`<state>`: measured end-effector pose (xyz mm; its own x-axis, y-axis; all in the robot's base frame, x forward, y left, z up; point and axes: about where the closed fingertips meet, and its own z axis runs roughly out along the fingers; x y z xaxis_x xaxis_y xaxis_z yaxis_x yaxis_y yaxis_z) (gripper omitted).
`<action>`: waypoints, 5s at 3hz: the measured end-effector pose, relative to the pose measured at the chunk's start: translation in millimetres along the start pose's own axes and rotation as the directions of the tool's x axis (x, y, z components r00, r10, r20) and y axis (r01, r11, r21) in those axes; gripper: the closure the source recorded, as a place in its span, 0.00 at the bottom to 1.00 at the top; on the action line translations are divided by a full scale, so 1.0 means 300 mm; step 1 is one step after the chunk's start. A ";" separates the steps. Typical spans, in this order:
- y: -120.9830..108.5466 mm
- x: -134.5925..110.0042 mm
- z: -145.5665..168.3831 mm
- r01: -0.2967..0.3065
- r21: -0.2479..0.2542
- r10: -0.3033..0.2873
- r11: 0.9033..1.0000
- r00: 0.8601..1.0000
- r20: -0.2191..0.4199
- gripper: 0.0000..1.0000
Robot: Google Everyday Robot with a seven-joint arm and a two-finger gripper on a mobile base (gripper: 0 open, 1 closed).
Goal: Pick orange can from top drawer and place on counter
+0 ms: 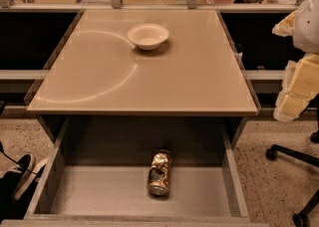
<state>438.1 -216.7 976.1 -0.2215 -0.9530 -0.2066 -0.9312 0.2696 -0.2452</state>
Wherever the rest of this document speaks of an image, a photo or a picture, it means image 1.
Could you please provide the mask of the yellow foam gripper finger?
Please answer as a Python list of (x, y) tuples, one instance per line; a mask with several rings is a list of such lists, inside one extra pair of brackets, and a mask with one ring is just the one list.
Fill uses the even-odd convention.
[(273, 117), (283, 122), (293, 121), (319, 94), (319, 56), (306, 54), (298, 62), (289, 61), (281, 86)]
[(294, 33), (296, 14), (297, 12), (293, 11), (289, 15), (287, 15), (283, 20), (281, 20), (273, 27), (272, 33), (280, 37), (292, 36)]

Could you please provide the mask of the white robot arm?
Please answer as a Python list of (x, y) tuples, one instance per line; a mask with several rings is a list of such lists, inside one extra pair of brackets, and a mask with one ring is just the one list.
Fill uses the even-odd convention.
[(305, 53), (298, 62), (288, 62), (275, 104), (274, 118), (288, 122), (298, 118), (319, 94), (319, 0), (304, 0), (272, 33), (291, 36), (293, 46)]

